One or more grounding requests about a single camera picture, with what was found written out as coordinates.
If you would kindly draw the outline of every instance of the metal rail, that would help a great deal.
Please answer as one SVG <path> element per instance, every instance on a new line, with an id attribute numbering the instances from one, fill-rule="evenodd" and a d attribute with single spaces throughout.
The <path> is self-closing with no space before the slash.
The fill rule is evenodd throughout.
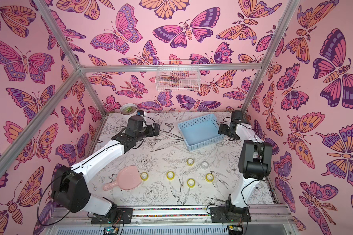
<path id="1" fill-rule="evenodd" d="M 271 62 L 274 52 L 276 51 L 278 44 L 282 38 L 282 35 L 285 33 L 287 26 L 289 25 L 290 20 L 292 19 L 295 10 L 298 7 L 300 0 L 289 0 L 287 7 L 285 8 L 284 13 L 282 14 L 276 31 L 272 36 L 272 40 L 269 43 L 267 52 L 264 55 L 262 60 L 263 67 L 255 75 L 254 81 L 251 84 L 251 87 L 247 93 L 246 99 L 242 105 L 242 111 L 245 112 L 251 102 L 252 97 L 254 96 L 257 87 L 263 79 L 263 76 L 267 70 L 268 64 Z"/>

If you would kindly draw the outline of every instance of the purple butterfly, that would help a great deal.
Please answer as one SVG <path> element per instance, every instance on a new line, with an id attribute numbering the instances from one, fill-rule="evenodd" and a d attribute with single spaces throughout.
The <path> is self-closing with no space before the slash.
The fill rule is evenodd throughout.
<path id="1" fill-rule="evenodd" d="M 209 109 L 215 109 L 221 105 L 221 103 L 217 101 L 196 101 L 195 99 L 185 95 L 176 95 L 176 100 L 179 102 L 179 104 L 181 104 L 180 107 L 185 108 L 186 110 L 197 108 L 198 111 L 208 111 Z"/>
<path id="2" fill-rule="evenodd" d="M 250 78 L 251 76 L 245 77 L 243 79 L 242 88 L 239 88 L 237 86 L 238 91 L 226 92 L 223 97 L 228 97 L 229 99 L 234 98 L 235 100 L 244 100 L 252 83 L 252 80 Z"/>
<path id="3" fill-rule="evenodd" d="M 89 134 L 85 133 L 81 136 L 75 145 L 62 144 L 55 150 L 55 154 L 59 155 L 61 159 L 67 159 L 69 166 L 75 164 L 77 156 L 82 158 L 85 156 L 85 146 L 88 144 Z"/>
<path id="4" fill-rule="evenodd" d="M 159 112 L 163 110 L 162 106 L 170 107 L 174 105 L 173 102 L 170 100 L 172 97 L 173 96 L 171 95 L 171 91 L 162 91 L 159 93 L 157 100 L 155 100 L 155 97 L 154 97 L 154 101 L 145 101 L 145 102 L 139 103 L 137 107 L 139 109 L 146 109 L 146 110 L 152 109 L 154 111 Z"/>
<path id="5" fill-rule="evenodd" d="M 180 23 L 183 24 L 183 27 L 178 25 L 161 26 L 153 30 L 153 35 L 165 43 L 168 43 L 171 39 L 174 38 L 170 43 L 172 48 L 186 47 L 187 38 L 192 40 L 192 35 L 195 36 L 198 42 L 202 42 L 206 37 L 212 36 L 212 30 L 199 27 L 213 28 L 217 23 L 219 15 L 220 8 L 209 8 L 196 16 L 191 21 L 190 25 L 187 24 L 187 21 L 189 20 L 186 20 L 184 23 Z"/>
<path id="6" fill-rule="evenodd" d="M 231 53 L 233 51 L 229 48 L 229 44 L 223 42 L 221 43 L 218 47 L 217 50 L 212 58 L 212 56 L 208 59 L 205 56 L 202 56 L 200 54 L 191 54 L 190 59 L 193 61 L 191 62 L 192 64 L 198 64 L 198 63 L 231 63 Z M 200 73 L 202 75 L 207 75 L 210 72 L 210 70 L 200 70 Z"/>
<path id="7" fill-rule="evenodd" d="M 264 131 L 262 130 L 262 127 L 260 126 L 259 122 L 256 119 L 254 119 L 254 131 L 260 139 L 272 145 L 272 155 L 278 154 L 278 152 L 280 151 L 280 148 L 271 138 L 265 137 L 266 134 L 264 133 Z"/>
<path id="8" fill-rule="evenodd" d="M 135 75 L 131 76 L 131 83 L 133 87 L 129 82 L 125 81 L 125 83 L 127 84 L 128 87 L 122 87 L 122 86 L 120 87 L 126 90 L 117 91 L 115 92 L 115 94 L 120 96 L 127 96 L 129 98 L 132 98 L 135 96 L 136 98 L 141 99 L 142 94 L 148 93 L 148 90 L 144 88 L 145 85 L 142 82 L 139 82 L 138 78 Z"/>
<path id="9" fill-rule="evenodd" d="M 56 164 L 55 168 L 54 168 L 54 172 L 52 173 L 52 177 L 51 177 L 51 182 L 55 179 L 55 174 L 56 171 L 61 167 L 61 164 Z M 62 207 L 62 205 L 58 204 L 57 202 L 55 202 L 54 200 L 52 200 L 51 195 L 48 196 L 48 199 L 50 199 L 50 201 L 47 203 L 47 205 L 43 208 L 42 212 L 39 215 L 39 220 L 42 222 L 42 224 L 47 224 L 47 221 L 51 218 L 52 213 L 54 211 L 54 208 L 56 207 Z M 34 231 L 33 231 L 33 235 L 39 235 L 46 227 L 42 226 L 39 224 L 39 222 L 37 221 L 35 223 L 35 227 L 34 227 Z"/>
<path id="10" fill-rule="evenodd" d="M 54 59 L 46 53 L 20 56 L 13 48 L 0 41 L 0 64 L 4 64 L 9 81 L 23 81 L 30 73 L 33 82 L 44 84 L 45 72 L 51 71 Z"/>
<path id="11" fill-rule="evenodd" d="M 274 172 L 278 174 L 278 177 L 274 178 L 275 187 L 282 193 L 282 197 L 284 198 L 284 201 L 289 205 L 290 211 L 295 213 L 296 203 L 294 201 L 292 190 L 287 184 L 291 176 L 289 179 L 287 177 L 292 171 L 291 154 L 285 152 L 285 155 L 280 157 L 279 162 L 273 162 L 273 169 Z"/>
<path id="12" fill-rule="evenodd" d="M 66 125 L 69 125 L 69 131 L 72 133 L 73 130 L 76 129 L 76 127 L 77 131 L 80 131 L 81 124 L 84 123 L 85 108 L 83 108 L 80 112 L 78 107 L 76 109 L 76 112 L 74 112 L 72 106 L 70 108 L 71 111 L 67 110 L 64 106 L 61 106 L 60 109 L 61 113 L 64 115 L 64 122 L 66 123 Z"/>
<path id="13" fill-rule="evenodd" d="M 336 207 L 330 203 L 320 203 L 321 201 L 327 201 L 334 198 L 339 190 L 330 184 L 320 185 L 317 182 L 311 181 L 310 185 L 306 182 L 301 182 L 301 187 L 305 192 L 302 192 L 305 196 L 299 196 L 301 203 L 307 208 L 307 212 L 310 217 L 319 225 L 321 231 L 325 235 L 331 235 L 328 224 L 324 219 L 324 216 L 332 224 L 336 224 L 333 219 L 330 217 L 328 212 L 325 209 L 330 209 L 337 211 Z"/>

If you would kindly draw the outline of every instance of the black cable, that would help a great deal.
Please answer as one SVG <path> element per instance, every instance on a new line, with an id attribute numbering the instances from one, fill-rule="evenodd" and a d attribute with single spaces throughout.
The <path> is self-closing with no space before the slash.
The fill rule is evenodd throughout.
<path id="1" fill-rule="evenodd" d="M 43 224 L 43 223 L 41 222 L 41 220 L 39 219 L 39 205 L 41 204 L 43 195 L 45 195 L 45 193 L 47 192 L 47 189 L 50 187 L 50 185 L 52 185 L 52 183 L 53 183 L 56 179 L 61 178 L 61 177 L 62 177 L 62 175 L 59 176 L 59 177 L 56 177 L 53 181 L 51 181 L 51 183 L 46 187 L 46 189 L 44 190 L 43 194 L 41 195 L 41 199 L 39 200 L 38 206 L 37 206 L 37 208 L 36 208 L 36 217 L 37 217 L 38 223 L 39 223 L 40 225 L 42 225 L 42 226 L 50 226 L 50 225 L 56 224 L 56 223 L 60 222 L 62 219 L 64 219 L 64 218 L 70 213 L 70 211 L 68 211 L 68 213 L 67 213 L 63 218 L 59 219 L 58 221 L 56 221 L 56 222 L 54 222 L 54 223 L 50 223 L 50 224 Z"/>

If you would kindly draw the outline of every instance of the orange butterfly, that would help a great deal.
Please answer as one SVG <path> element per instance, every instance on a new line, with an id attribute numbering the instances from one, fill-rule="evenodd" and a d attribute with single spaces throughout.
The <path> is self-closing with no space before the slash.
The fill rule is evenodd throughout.
<path id="1" fill-rule="evenodd" d="M 303 139 L 306 141 L 306 135 L 304 134 L 315 129 L 323 121 L 324 117 L 325 115 L 320 112 L 305 114 L 301 118 L 298 116 L 294 116 L 293 118 L 290 118 L 289 115 L 287 116 L 290 120 L 289 128 L 292 133 L 287 136 L 287 141 L 284 142 L 284 144 L 288 144 L 291 150 L 295 150 L 299 159 L 301 159 L 309 168 L 314 169 L 315 164 L 309 148 L 303 141 Z"/>
<path id="2" fill-rule="evenodd" d="M 240 63 L 261 63 L 261 61 L 263 60 L 263 55 L 264 54 L 261 54 L 259 55 L 258 57 L 255 57 L 253 54 L 252 56 L 254 57 L 251 58 L 249 55 L 246 55 L 246 54 L 239 54 L 238 55 L 238 59 L 239 59 L 239 62 Z"/>
<path id="3" fill-rule="evenodd" d="M 281 71 L 281 68 L 282 68 L 281 65 L 279 64 L 273 65 L 274 63 L 277 63 L 277 62 L 273 62 L 273 58 L 272 58 L 271 62 L 267 67 L 267 72 L 265 73 L 265 75 L 268 74 L 268 81 L 270 81 L 273 78 L 274 74 L 277 74 Z"/>
<path id="4" fill-rule="evenodd" d="M 213 81 L 209 82 L 209 85 L 208 84 L 200 84 L 200 91 L 198 92 L 198 95 L 199 96 L 206 96 L 210 92 L 211 87 L 212 87 L 212 90 L 214 92 L 216 92 L 217 94 L 218 94 L 217 87 L 222 87 L 222 88 L 231 87 L 233 85 L 232 79 L 233 79 L 236 72 L 237 72 L 236 70 L 228 70 L 226 73 L 222 74 L 221 77 L 219 79 L 217 79 L 216 82 L 213 82 L 215 79 L 215 78 L 213 78 Z"/>
<path id="5" fill-rule="evenodd" d="M 43 177 L 44 168 L 39 167 L 35 172 L 30 176 L 24 187 L 22 188 L 16 202 L 14 202 L 14 197 L 16 196 L 16 189 L 22 183 L 19 182 L 18 186 L 14 190 L 13 199 L 10 200 L 7 204 L 1 204 L 3 206 L 8 206 L 8 209 L 0 211 L 0 235 L 5 232 L 5 229 L 8 225 L 9 214 L 12 214 L 12 219 L 18 224 L 22 224 L 22 212 L 18 206 L 29 207 L 37 204 L 41 199 L 42 189 L 42 177 Z"/>
<path id="6" fill-rule="evenodd" d="M 284 53 L 287 49 L 290 49 L 292 54 L 296 53 L 296 58 L 303 63 L 310 62 L 310 51 L 307 46 L 307 42 L 303 36 L 306 36 L 308 41 L 311 41 L 311 37 L 308 33 L 311 33 L 316 29 L 314 26 L 321 19 L 323 19 L 330 11 L 334 9 L 334 7 L 339 3 L 339 0 L 330 0 L 328 2 L 322 2 L 317 7 L 315 7 L 314 11 L 312 7 L 305 12 L 302 12 L 302 6 L 298 7 L 297 20 L 300 26 L 304 29 L 298 29 L 297 35 L 302 36 L 300 38 L 295 38 L 288 42 L 288 44 L 282 50 Z"/>
<path id="7" fill-rule="evenodd" d="M 7 137 L 7 141 L 9 143 L 13 143 L 13 141 L 23 131 L 22 127 L 11 121 L 7 121 L 5 123 L 4 129 L 5 136 Z M 39 134 L 41 133 L 41 130 L 39 130 L 38 136 L 36 138 L 33 137 L 33 140 L 30 139 L 21 153 L 17 156 L 16 160 L 18 160 L 18 164 L 14 167 L 14 169 L 17 170 L 21 163 L 31 160 L 35 155 L 38 158 L 47 158 L 48 161 L 51 161 L 51 159 L 48 158 L 48 155 L 51 153 L 51 145 L 56 139 L 57 129 L 57 124 L 52 124 L 42 133 L 41 137 L 39 137 Z"/>
<path id="8" fill-rule="evenodd" d="M 109 0 L 99 0 L 99 1 L 103 3 L 105 6 L 115 10 L 115 8 L 113 7 L 113 4 Z M 56 6 L 63 11 L 76 12 L 76 13 L 82 13 L 86 10 L 84 13 L 84 16 L 90 20 L 98 19 L 100 14 L 99 7 L 96 0 L 81 0 L 81 1 L 59 0 L 56 3 Z"/>
<path id="9" fill-rule="evenodd" d="M 242 10 L 243 14 L 247 18 L 260 18 L 264 16 L 268 16 L 275 12 L 280 6 L 281 3 L 275 5 L 272 8 L 267 7 L 263 1 L 257 4 L 257 0 L 238 0 L 240 9 Z M 239 40 L 251 39 L 252 45 L 256 44 L 256 33 L 247 25 L 257 25 L 257 21 L 253 19 L 244 19 L 244 16 L 238 12 L 238 17 L 241 20 L 233 22 L 233 24 L 245 23 L 240 24 L 237 26 L 233 26 L 229 29 L 226 29 L 219 33 L 216 38 L 221 38 L 224 40 L 233 40 L 239 37 Z"/>
<path id="10" fill-rule="evenodd" d="M 35 20 L 35 12 L 24 6 L 3 6 L 0 7 L 0 14 L 10 30 L 24 38 L 29 35 L 29 26 Z"/>
<path id="11" fill-rule="evenodd" d="M 269 85 L 269 89 L 268 89 L 267 94 L 265 94 L 263 96 L 263 105 L 264 105 L 264 107 L 266 107 L 268 109 L 266 111 L 264 111 L 262 113 L 262 115 L 268 115 L 269 114 L 268 117 L 267 117 L 267 120 L 265 121 L 265 127 L 268 130 L 272 129 L 276 134 L 278 134 L 279 136 L 282 136 L 281 126 L 278 123 L 277 118 L 272 114 L 272 113 L 277 114 L 273 110 L 273 107 L 272 107 L 273 96 L 274 96 L 274 82 L 271 82 L 271 84 Z"/>
<path id="12" fill-rule="evenodd" d="M 61 66 L 61 79 L 63 82 L 66 81 L 66 79 L 69 77 L 68 71 L 66 70 L 65 66 Z M 84 97 L 84 92 L 85 91 L 85 86 L 82 82 L 76 82 L 67 92 L 66 95 L 63 97 L 63 99 L 68 98 L 68 96 L 71 94 L 75 96 L 77 93 L 77 100 L 79 101 L 80 105 L 83 107 L 84 104 L 82 103 L 82 98 Z"/>

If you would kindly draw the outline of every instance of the black mounting plate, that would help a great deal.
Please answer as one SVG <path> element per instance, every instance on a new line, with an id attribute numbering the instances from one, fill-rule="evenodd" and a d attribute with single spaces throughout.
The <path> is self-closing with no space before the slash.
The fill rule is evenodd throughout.
<path id="1" fill-rule="evenodd" d="M 212 223 L 238 223 L 242 219 L 242 223 L 251 222 L 251 216 L 246 214 L 238 214 L 236 216 L 225 216 L 225 208 L 223 206 L 212 206 L 209 208 Z"/>
<path id="2" fill-rule="evenodd" d="M 133 208 L 118 208 L 118 210 L 121 210 L 123 214 L 118 211 L 118 214 L 122 215 L 122 217 L 117 222 L 117 224 L 130 224 L 132 220 Z M 104 215 L 94 214 L 93 218 L 91 219 L 91 224 L 109 224 L 109 222 Z"/>

